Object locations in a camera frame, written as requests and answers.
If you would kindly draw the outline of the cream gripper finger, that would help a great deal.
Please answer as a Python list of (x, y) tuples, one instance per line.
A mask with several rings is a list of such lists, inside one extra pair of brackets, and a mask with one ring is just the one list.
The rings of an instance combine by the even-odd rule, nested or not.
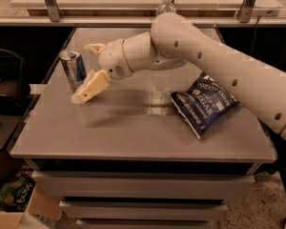
[(98, 56), (101, 51), (105, 48), (105, 45), (102, 43), (97, 44), (87, 44), (84, 46), (84, 50), (89, 52), (92, 55)]
[(111, 81), (111, 75), (106, 71), (100, 70), (95, 72), (91, 70), (83, 84), (72, 95), (71, 101), (74, 104), (83, 104), (103, 92), (110, 85)]

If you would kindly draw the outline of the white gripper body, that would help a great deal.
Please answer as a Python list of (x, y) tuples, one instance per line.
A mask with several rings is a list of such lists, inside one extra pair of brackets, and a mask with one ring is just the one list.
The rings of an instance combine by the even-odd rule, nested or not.
[(123, 79), (133, 74), (123, 52), (123, 39), (114, 40), (104, 46), (98, 55), (98, 63), (112, 79)]

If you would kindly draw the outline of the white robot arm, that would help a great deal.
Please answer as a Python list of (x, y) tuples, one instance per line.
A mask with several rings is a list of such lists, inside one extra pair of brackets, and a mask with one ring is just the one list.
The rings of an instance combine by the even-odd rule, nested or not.
[(87, 74), (71, 97), (82, 104), (112, 80), (141, 70), (168, 70), (195, 64), (286, 140), (286, 73), (221, 44), (173, 12), (155, 17), (151, 30), (106, 45), (88, 44), (101, 70)]

